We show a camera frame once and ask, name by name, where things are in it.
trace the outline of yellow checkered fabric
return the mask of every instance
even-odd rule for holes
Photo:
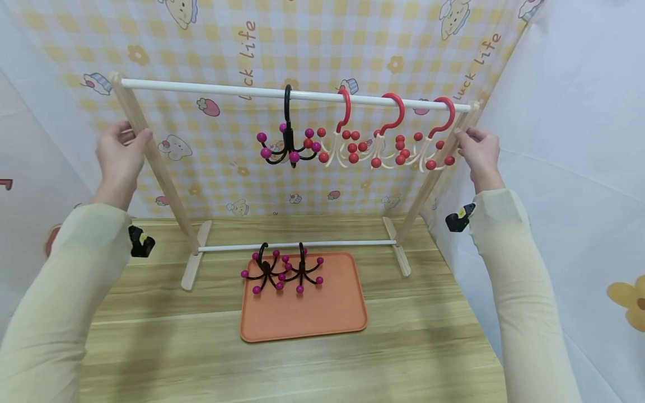
[[[402,98],[486,100],[526,23],[520,4],[498,0],[8,0],[78,107],[98,130],[123,118],[105,77],[336,92]],[[255,135],[281,139],[280,99],[136,91],[155,141],[192,217],[406,211],[423,179],[410,167],[347,169],[317,159],[270,166]],[[344,106],[292,101],[296,145],[326,128],[331,145]],[[361,140],[397,117],[395,108],[354,105],[347,129]],[[407,110],[394,137],[427,134],[447,112]],[[429,204],[450,180],[448,170]],[[139,193],[150,217],[171,217],[152,171]]]

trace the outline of wooden tabletop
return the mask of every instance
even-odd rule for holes
[[[177,225],[135,224],[157,244],[131,260],[94,317],[81,402],[506,402],[501,365],[421,218],[403,244],[407,279],[390,246],[345,249],[364,331],[257,344],[239,336],[250,251],[207,253],[187,293]],[[373,215],[218,218],[208,245],[384,238]]]

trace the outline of sleeve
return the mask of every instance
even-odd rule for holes
[[[508,402],[581,402],[551,280],[517,194],[475,196],[470,234],[493,286]]]
[[[0,347],[0,402],[77,400],[92,317],[130,256],[129,225],[105,204],[67,217]]]

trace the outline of wooden rack frame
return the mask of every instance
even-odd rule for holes
[[[141,88],[147,90],[169,90],[169,91],[191,91],[191,92],[209,92],[209,93],[225,93],[231,95],[248,95],[246,92],[248,88],[245,87],[232,87],[232,86],[216,86],[210,84],[192,84],[192,83],[169,83],[164,81],[145,81],[145,80],[128,80],[130,85],[124,85],[125,79],[120,73],[112,72],[110,74],[110,82],[114,93],[121,104],[123,112],[125,112],[126,118],[130,121],[130,125],[134,133],[140,133],[142,130],[148,127],[146,118],[143,115],[141,106],[137,97],[134,95],[133,88]],[[264,97],[281,97],[282,91],[280,90],[269,90],[265,88],[253,88],[257,93],[254,93],[255,96],[264,96]],[[365,97],[361,96],[357,102],[353,103],[362,103],[362,104],[375,104],[375,105],[392,105],[395,103],[393,100],[384,99],[381,97]],[[326,93],[311,93],[311,92],[297,92],[297,94],[292,93],[292,99],[305,99],[305,100],[321,100],[321,101],[331,101],[331,102],[342,102],[342,96],[337,94],[326,94]],[[411,101],[404,100],[406,107],[424,107],[434,110],[445,110],[446,106],[443,103],[434,103],[427,101]],[[470,105],[455,105],[455,109],[458,112],[461,112],[461,115],[456,120],[455,124],[449,129],[448,138],[445,140],[446,144],[443,149],[439,150],[436,156],[436,161],[443,161],[445,157],[453,155],[457,150],[457,140],[455,138],[455,131],[457,129],[468,127],[468,123],[472,120],[474,114],[479,109],[479,103],[474,102]],[[177,189],[175,188],[174,183],[170,177],[170,172],[165,163],[161,159],[161,153],[157,147],[155,141],[150,141],[146,146],[146,158],[148,159],[148,164],[159,182],[159,186],[166,196],[168,203],[170,204],[170,209],[177,220],[177,223],[186,237],[188,246],[190,247],[191,255],[188,258],[188,264],[184,271],[184,276],[181,281],[181,287],[186,291],[192,291],[195,278],[197,277],[197,272],[199,269],[199,264],[201,262],[202,256],[207,251],[221,251],[221,250],[256,250],[259,249],[259,245],[230,245],[230,246],[207,246],[206,239],[210,232],[212,221],[205,221],[199,227],[197,234],[193,231],[190,219],[186,214],[184,205],[179,198]],[[419,188],[419,192],[412,202],[410,210],[406,214],[403,224],[398,229],[395,229],[392,221],[383,217],[383,223],[385,225],[389,239],[381,239],[374,241],[330,241],[330,242],[304,242],[306,246],[356,246],[356,245],[391,245],[394,255],[397,258],[401,273],[407,277],[412,272],[410,265],[408,264],[408,259],[405,256],[405,251],[403,250],[402,243],[406,238],[414,220],[419,215],[423,204],[426,202],[430,196],[430,192],[437,184],[439,177],[443,170],[432,170],[426,174],[426,178],[423,181],[423,184]],[[297,242],[289,242],[282,244],[271,244],[269,247],[292,247],[297,246]]]

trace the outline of white rod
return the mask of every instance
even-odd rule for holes
[[[376,241],[317,241],[303,242],[307,248],[314,246],[363,246],[363,245],[394,245],[397,241],[393,239],[383,239]],[[269,244],[269,248],[297,248],[298,242],[283,242]],[[259,250],[262,244],[253,245],[224,245],[224,246],[200,246],[200,252],[219,252],[225,250]]]
[[[216,85],[216,84],[195,84],[195,83],[177,83],[173,81],[153,81],[138,79],[121,79],[121,84],[125,88],[136,90],[160,90],[160,91],[179,91],[179,92],[201,92],[201,93],[219,93],[222,95],[239,95],[243,97],[264,97],[264,98],[284,98],[284,90],[274,90],[271,88],[254,88],[248,86]],[[326,102],[345,102],[342,94],[309,92],[309,91],[291,91],[291,99],[302,99],[303,101],[326,101]],[[367,97],[365,95],[352,95],[350,100],[353,104],[378,105],[378,106],[397,106],[391,98]],[[418,101],[416,99],[404,99],[403,104],[406,108],[420,108],[431,110],[448,110],[443,102]],[[470,105],[455,104],[455,111],[469,112]]]

